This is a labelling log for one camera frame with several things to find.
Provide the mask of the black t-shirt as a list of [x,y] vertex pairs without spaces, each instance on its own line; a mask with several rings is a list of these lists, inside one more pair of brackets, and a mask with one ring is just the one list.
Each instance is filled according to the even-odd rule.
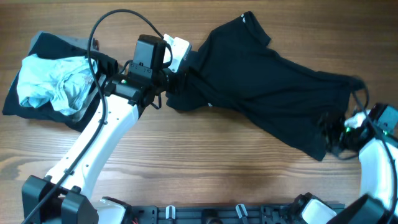
[[281,57],[248,11],[212,30],[185,64],[187,77],[167,105],[192,111],[204,106],[235,110],[287,145],[321,161],[326,125],[342,118],[358,78],[314,71]]

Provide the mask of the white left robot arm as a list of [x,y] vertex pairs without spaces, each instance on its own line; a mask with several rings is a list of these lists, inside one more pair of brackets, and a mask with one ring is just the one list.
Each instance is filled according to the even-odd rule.
[[72,148],[46,174],[22,186],[24,223],[130,223],[131,206],[103,197],[91,202],[94,186],[120,139],[162,92],[178,93],[186,72],[133,65],[112,76],[95,115]]

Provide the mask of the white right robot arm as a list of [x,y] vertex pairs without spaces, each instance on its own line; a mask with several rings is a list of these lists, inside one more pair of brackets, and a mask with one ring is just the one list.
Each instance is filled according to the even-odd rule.
[[361,181],[359,199],[337,212],[311,194],[300,195],[289,208],[289,223],[397,223],[397,139],[389,128],[397,124],[397,111],[375,108],[345,121],[350,137],[359,147]]

